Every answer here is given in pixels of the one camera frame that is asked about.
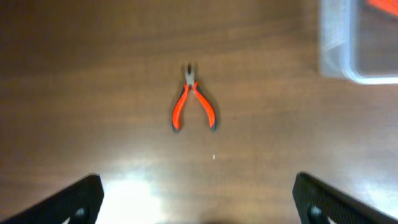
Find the orange handled pliers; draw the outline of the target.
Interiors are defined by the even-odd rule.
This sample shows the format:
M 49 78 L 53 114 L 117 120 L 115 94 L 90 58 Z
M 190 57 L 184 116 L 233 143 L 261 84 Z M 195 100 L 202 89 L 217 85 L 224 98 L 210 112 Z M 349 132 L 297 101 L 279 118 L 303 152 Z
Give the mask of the orange handled pliers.
M 173 131 L 175 133 L 179 133 L 180 130 L 182 129 L 181 117 L 182 117 L 185 103 L 186 103 L 191 91 L 194 93 L 194 95 L 196 96 L 196 98 L 198 99 L 200 104 L 202 105 L 203 109 L 205 110 L 205 113 L 208 118 L 209 128 L 212 131 L 216 131 L 217 118 L 216 118 L 215 109 L 199 86 L 199 82 L 197 81 L 197 79 L 195 77 L 196 68 L 192 64 L 188 64 L 183 69 L 183 73 L 184 73 L 184 77 L 185 77 L 185 82 L 182 85 L 182 92 L 181 92 L 175 106 L 173 107 L 172 115 L 171 115 L 171 124 L 172 124 Z

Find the clear plastic container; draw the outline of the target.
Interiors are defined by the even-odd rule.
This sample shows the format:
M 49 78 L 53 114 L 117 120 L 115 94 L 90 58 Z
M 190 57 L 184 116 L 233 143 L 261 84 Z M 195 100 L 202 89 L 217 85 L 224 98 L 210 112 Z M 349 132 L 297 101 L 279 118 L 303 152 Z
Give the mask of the clear plastic container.
M 364 85 L 397 83 L 397 17 L 365 0 L 320 0 L 319 68 Z

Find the orange socket holder strip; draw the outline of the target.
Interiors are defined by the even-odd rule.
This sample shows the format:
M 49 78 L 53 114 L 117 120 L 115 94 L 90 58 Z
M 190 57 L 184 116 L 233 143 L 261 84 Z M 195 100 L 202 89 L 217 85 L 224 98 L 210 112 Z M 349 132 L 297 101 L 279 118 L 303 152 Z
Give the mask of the orange socket holder strip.
M 365 3 L 388 16 L 397 17 L 397 0 L 365 0 Z

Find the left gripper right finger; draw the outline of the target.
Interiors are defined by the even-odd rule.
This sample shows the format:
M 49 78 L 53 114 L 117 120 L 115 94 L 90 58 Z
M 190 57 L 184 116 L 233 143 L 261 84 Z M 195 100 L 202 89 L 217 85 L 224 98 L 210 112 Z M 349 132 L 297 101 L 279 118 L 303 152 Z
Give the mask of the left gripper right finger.
M 292 195 L 300 221 L 304 224 L 397 224 L 395 218 L 367 206 L 308 172 L 296 175 Z

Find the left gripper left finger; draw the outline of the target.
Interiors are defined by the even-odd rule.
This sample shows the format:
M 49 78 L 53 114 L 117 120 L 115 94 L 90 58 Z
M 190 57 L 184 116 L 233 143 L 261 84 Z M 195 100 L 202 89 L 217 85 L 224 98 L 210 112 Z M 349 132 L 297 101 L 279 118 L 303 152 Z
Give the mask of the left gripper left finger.
M 90 174 L 2 223 L 95 224 L 103 199 L 104 190 L 100 176 Z

